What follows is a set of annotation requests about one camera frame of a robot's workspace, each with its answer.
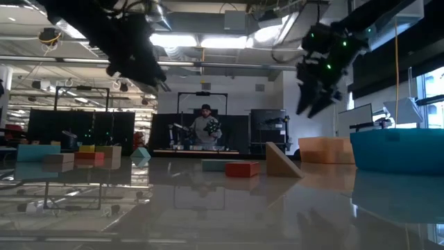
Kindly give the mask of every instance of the cardboard box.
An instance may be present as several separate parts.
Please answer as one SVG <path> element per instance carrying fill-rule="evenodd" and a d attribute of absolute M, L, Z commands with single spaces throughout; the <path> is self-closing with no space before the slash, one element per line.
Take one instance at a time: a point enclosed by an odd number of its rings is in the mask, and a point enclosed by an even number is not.
<path fill-rule="evenodd" d="M 355 163 L 352 144 L 348 137 L 300 138 L 299 148 L 300 157 L 304 163 Z"/>

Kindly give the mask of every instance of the teal block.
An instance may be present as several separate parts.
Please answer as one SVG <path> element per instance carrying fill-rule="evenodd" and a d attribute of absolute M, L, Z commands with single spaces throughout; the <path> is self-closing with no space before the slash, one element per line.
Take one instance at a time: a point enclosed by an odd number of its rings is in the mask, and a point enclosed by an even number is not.
<path fill-rule="evenodd" d="M 138 158 L 151 158 L 150 153 L 144 148 L 140 147 L 137 148 L 132 154 L 131 157 L 138 157 Z"/>
<path fill-rule="evenodd" d="M 17 162 L 41 162 L 45 155 L 60 153 L 58 145 L 25 145 L 17 148 Z"/>
<path fill-rule="evenodd" d="M 148 167 L 147 163 L 150 159 L 151 157 L 131 157 L 131 160 L 136 165 L 136 167 Z"/>
<path fill-rule="evenodd" d="M 226 163 L 239 162 L 242 160 L 219 160 L 219 159 L 208 159 L 202 160 L 202 171 L 203 172 L 224 172 Z"/>

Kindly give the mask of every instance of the yellow block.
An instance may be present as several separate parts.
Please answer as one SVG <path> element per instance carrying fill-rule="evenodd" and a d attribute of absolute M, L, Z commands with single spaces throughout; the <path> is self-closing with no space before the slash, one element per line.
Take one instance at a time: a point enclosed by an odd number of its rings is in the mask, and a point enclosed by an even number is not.
<path fill-rule="evenodd" d="M 94 145 L 82 145 L 78 149 L 79 152 L 91 152 L 94 153 L 96 151 L 96 146 Z"/>

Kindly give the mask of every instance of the blue plastic bin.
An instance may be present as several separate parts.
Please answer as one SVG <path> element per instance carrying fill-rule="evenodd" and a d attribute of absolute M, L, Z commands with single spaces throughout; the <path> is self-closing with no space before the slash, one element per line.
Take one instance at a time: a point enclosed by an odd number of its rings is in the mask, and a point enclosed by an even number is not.
<path fill-rule="evenodd" d="M 350 134 L 359 169 L 402 173 L 444 174 L 444 130 L 381 129 Z"/>

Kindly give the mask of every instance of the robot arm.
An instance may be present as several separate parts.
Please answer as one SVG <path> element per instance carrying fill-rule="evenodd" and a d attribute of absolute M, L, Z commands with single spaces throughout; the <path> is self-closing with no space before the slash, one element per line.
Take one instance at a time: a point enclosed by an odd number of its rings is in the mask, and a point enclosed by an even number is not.
<path fill-rule="evenodd" d="M 307 55 L 296 65 L 301 97 L 297 114 L 309 106 L 313 117 L 342 99 L 337 84 L 360 53 L 369 51 L 368 41 L 401 10 L 415 0 L 370 0 L 339 22 L 317 23 L 302 39 Z"/>
<path fill-rule="evenodd" d="M 38 0 L 48 13 L 48 20 L 56 24 L 61 19 L 79 30 L 92 47 L 98 47 L 110 61 L 107 73 L 119 72 L 132 79 L 141 90 L 157 92 L 157 82 L 167 78 L 153 55 L 149 36 L 153 30 L 145 13 L 128 13 L 126 4 L 121 17 L 106 10 L 117 0 Z M 152 1 L 139 1 L 150 5 Z"/>

